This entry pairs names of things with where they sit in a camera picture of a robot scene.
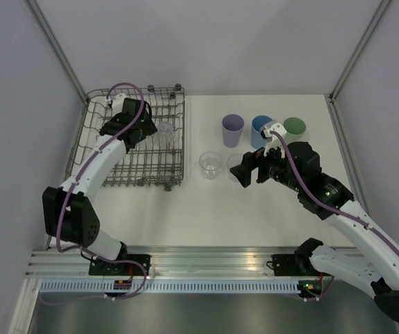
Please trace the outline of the clear glass cup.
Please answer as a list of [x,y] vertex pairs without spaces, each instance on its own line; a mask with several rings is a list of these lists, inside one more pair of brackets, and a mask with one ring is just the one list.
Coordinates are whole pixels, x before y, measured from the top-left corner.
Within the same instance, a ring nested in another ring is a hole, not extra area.
[[235,183],[238,183],[238,179],[231,173],[230,169],[239,165],[242,162],[243,154],[235,153],[229,156],[227,159],[227,175],[228,178]]
[[170,149],[174,146],[174,127],[168,122],[160,122],[156,126],[157,132],[153,135],[153,144],[160,150]]
[[204,178],[207,180],[214,180],[219,175],[221,165],[221,157],[217,152],[204,152],[199,157],[199,166],[202,169]]

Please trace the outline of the blue plastic cup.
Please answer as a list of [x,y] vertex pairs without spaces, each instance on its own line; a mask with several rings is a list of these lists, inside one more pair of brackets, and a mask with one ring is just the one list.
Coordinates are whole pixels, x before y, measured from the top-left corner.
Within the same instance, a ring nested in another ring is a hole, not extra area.
[[266,140],[261,135],[261,129],[269,122],[272,122],[272,118],[265,115],[256,116],[252,119],[250,144],[255,150],[265,146]]

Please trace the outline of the lavender plastic cup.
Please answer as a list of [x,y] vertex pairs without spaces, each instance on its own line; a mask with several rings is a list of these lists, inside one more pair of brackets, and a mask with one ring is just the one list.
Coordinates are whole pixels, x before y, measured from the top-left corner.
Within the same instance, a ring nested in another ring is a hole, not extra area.
[[222,139],[226,147],[238,145],[244,125],[244,119],[237,114],[228,114],[222,119]]

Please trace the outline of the green plastic cup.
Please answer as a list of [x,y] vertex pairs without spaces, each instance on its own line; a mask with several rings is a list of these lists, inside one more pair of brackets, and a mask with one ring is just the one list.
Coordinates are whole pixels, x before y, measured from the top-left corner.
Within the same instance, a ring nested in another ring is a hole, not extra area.
[[284,140],[287,144],[299,141],[307,130],[306,123],[302,119],[296,117],[285,119],[283,126],[286,130]]

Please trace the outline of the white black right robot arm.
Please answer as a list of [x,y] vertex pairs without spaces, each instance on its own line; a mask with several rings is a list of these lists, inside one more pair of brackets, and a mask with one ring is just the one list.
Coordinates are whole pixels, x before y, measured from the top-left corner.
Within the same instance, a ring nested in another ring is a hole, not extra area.
[[340,278],[370,296],[388,318],[399,323],[399,246],[341,182],[322,172],[319,154],[307,142],[291,143],[286,152],[259,149],[244,154],[230,172],[248,187],[253,170],[258,171],[257,183],[273,180],[295,191],[308,212],[336,228],[364,256],[353,259],[310,238],[295,251],[296,270]]

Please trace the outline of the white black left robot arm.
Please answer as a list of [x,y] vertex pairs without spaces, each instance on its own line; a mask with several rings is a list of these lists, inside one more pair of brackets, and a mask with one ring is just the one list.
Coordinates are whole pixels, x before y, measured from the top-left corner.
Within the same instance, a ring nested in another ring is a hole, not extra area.
[[113,167],[157,128],[152,108],[143,98],[119,94],[107,107],[114,114],[99,130],[94,148],[75,175],[58,188],[44,190],[42,205],[46,233],[55,238],[58,251],[65,252],[61,244],[69,242],[71,248],[104,261],[108,271],[120,276],[129,267],[127,247],[101,229],[92,204]]

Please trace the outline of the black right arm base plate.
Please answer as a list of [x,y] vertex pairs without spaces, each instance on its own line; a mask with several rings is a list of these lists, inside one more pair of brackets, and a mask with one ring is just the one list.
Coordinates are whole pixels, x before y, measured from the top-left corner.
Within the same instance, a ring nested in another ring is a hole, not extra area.
[[304,271],[297,264],[294,254],[274,254],[271,264],[276,276],[303,276]]

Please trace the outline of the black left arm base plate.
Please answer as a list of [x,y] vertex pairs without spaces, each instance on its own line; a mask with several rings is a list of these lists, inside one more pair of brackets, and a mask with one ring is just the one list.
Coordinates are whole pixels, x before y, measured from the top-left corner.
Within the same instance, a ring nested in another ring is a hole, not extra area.
[[[149,273],[151,266],[151,255],[149,254],[128,254],[128,261],[140,264],[145,274]],[[89,276],[143,276],[143,270],[132,263],[112,264],[102,260],[91,260],[88,271]]]

